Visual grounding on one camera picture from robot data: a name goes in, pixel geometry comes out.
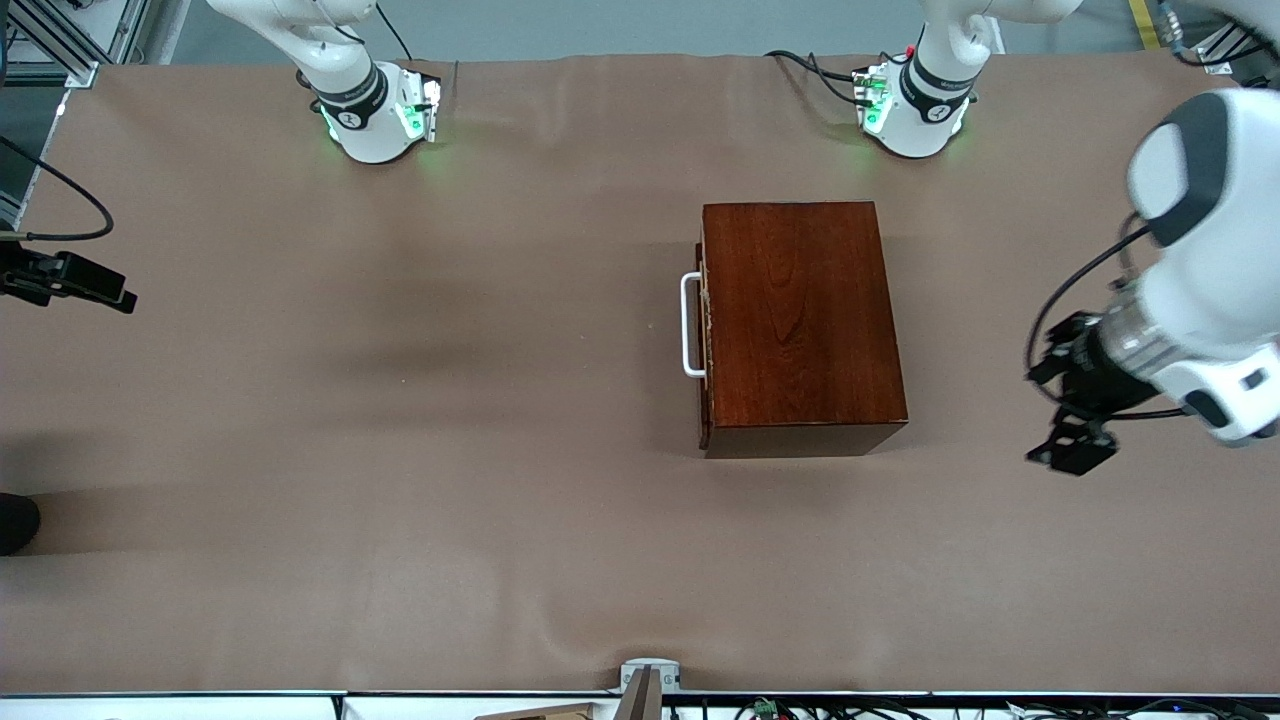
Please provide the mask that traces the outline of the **white metal drawer handle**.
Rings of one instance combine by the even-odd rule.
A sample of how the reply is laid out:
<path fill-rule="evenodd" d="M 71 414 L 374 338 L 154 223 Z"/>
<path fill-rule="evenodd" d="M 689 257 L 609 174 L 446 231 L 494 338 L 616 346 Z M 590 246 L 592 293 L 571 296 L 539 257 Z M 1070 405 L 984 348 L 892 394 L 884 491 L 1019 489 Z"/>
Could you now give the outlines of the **white metal drawer handle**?
<path fill-rule="evenodd" d="M 698 323 L 701 320 L 701 272 L 685 273 L 678 282 L 680 304 L 680 341 L 681 364 L 684 374 L 695 380 L 707 378 L 705 351 L 701 350 L 701 332 Z"/>

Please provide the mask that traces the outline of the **brown table cloth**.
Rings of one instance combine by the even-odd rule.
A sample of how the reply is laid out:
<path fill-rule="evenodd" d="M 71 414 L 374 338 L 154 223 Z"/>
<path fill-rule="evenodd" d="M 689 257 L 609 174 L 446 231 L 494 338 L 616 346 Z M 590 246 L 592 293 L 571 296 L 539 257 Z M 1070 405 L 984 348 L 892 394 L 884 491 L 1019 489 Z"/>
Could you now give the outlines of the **brown table cloth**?
<path fill-rule="evenodd" d="M 0 691 L 1280 693 L 1280 439 L 1119 423 L 1024 460 L 1032 318 L 1114 242 L 1156 53 L 998 56 L 901 161 L 760 56 L 447 73 L 439 140 L 346 158 L 284 67 L 116 67 L 51 163 L 136 313 L 0 300 Z M 876 202 L 909 424 L 708 461 L 678 278 L 709 202 Z"/>

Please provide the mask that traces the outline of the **aluminium frame profile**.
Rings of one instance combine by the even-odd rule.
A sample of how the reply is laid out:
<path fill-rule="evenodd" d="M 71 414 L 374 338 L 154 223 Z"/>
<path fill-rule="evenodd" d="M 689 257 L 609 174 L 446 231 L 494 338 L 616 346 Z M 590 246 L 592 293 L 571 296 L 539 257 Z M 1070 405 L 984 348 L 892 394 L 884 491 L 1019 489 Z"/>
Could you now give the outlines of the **aluminium frame profile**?
<path fill-rule="evenodd" d="M 1257 38 L 1228 23 L 1189 46 L 1190 56 L 1210 76 L 1230 76 L 1240 85 L 1280 78 L 1280 49 L 1258 50 Z"/>
<path fill-rule="evenodd" d="M 137 61 L 157 0 L 0 0 L 4 82 L 87 88 L 97 70 Z"/>

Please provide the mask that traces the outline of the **light wood drawer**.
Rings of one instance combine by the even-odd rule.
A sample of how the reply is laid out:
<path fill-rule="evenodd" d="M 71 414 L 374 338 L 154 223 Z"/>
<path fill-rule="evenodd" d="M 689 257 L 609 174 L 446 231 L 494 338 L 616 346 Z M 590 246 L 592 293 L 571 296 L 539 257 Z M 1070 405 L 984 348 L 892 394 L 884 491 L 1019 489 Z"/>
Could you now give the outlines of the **light wood drawer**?
<path fill-rule="evenodd" d="M 695 340 L 698 347 L 698 368 L 704 377 L 698 380 L 699 389 L 699 451 L 705 452 L 710 438 L 710 341 L 708 340 L 709 320 L 707 315 L 707 295 L 701 281 L 694 290 L 696 302 Z"/>

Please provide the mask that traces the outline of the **yellow floor tape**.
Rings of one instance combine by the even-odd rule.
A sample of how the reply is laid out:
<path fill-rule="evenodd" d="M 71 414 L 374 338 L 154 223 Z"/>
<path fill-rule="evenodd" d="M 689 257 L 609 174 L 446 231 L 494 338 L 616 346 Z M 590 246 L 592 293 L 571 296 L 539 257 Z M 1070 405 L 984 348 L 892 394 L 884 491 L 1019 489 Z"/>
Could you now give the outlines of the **yellow floor tape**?
<path fill-rule="evenodd" d="M 1158 0 L 1125 0 L 1140 46 L 1144 50 L 1164 49 L 1156 9 Z"/>

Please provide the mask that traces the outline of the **dark red wooden cabinet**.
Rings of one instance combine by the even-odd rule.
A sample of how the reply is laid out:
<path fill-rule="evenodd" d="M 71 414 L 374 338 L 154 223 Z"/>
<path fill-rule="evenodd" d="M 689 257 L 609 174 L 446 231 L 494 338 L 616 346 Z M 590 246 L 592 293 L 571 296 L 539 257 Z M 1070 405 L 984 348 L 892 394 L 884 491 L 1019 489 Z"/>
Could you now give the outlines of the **dark red wooden cabinet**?
<path fill-rule="evenodd" d="M 909 423 L 870 200 L 717 202 L 696 247 L 708 459 L 861 456 Z"/>

